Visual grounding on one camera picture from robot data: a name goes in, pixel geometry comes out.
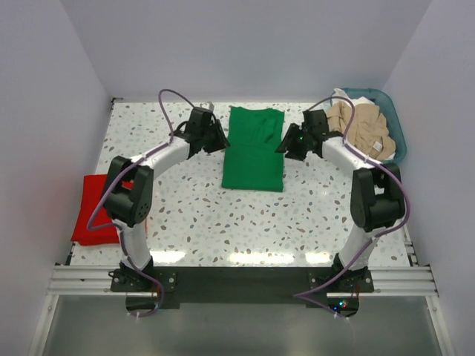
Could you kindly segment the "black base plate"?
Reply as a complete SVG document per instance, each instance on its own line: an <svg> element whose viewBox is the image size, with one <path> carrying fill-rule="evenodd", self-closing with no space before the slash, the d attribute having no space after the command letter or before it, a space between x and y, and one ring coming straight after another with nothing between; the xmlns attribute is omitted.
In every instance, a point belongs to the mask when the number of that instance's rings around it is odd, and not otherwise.
<svg viewBox="0 0 475 356"><path fill-rule="evenodd" d="M125 293L128 311L179 309L183 303L296 304L293 295L315 289L336 272L330 267L165 267L146 274L157 286L121 265L108 272L110 290Z"/></svg>

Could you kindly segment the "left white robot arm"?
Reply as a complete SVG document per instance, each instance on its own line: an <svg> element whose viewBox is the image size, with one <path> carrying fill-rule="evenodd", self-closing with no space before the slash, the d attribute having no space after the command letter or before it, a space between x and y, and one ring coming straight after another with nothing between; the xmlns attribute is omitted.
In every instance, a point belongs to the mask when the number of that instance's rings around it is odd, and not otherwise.
<svg viewBox="0 0 475 356"><path fill-rule="evenodd" d="M137 291L149 289L154 273L145 221L152 207L154 181L168 169L204 151L230 146L220 120L209 108L191 109L189 119L172 132L171 141L131 158L117 156L109 165L100 202L119 235L127 281Z"/></svg>

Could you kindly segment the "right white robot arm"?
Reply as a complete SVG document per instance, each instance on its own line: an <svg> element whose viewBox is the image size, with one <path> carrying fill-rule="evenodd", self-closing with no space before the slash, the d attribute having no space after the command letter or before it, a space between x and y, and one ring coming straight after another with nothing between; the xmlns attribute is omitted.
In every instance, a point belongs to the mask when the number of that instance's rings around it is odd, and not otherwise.
<svg viewBox="0 0 475 356"><path fill-rule="evenodd" d="M364 157L331 131L323 110L303 112L301 124L292 123L276 152L303 161L309 152L325 159L351 177L350 216L353 227L331 272L332 286L348 291L357 282L356 271L368 267L376 238L401 222L407 213L399 167Z"/></svg>

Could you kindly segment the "teal plastic basket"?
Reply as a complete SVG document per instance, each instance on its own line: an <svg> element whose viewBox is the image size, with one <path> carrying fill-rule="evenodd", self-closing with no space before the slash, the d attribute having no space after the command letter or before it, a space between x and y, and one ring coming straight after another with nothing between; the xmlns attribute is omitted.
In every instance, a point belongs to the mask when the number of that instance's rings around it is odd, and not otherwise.
<svg viewBox="0 0 475 356"><path fill-rule="evenodd" d="M407 154L407 146L392 99L385 92L375 88L336 88L331 95L332 99L330 103L332 105L338 102L338 99L336 99L337 96L347 96L353 103L356 103L358 99L364 97L366 100L379 106L380 112L387 120L389 136L396 143L396 152L394 153L393 161L396 164L400 164Z"/></svg>

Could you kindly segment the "green polo shirt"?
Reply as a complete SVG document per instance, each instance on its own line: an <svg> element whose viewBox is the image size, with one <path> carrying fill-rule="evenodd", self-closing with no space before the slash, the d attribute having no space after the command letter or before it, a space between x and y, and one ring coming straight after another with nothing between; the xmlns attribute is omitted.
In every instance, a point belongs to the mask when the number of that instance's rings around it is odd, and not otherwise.
<svg viewBox="0 0 475 356"><path fill-rule="evenodd" d="M284 112L272 108L231 108L223 188L282 192L284 156L275 150L281 143L283 123Z"/></svg>

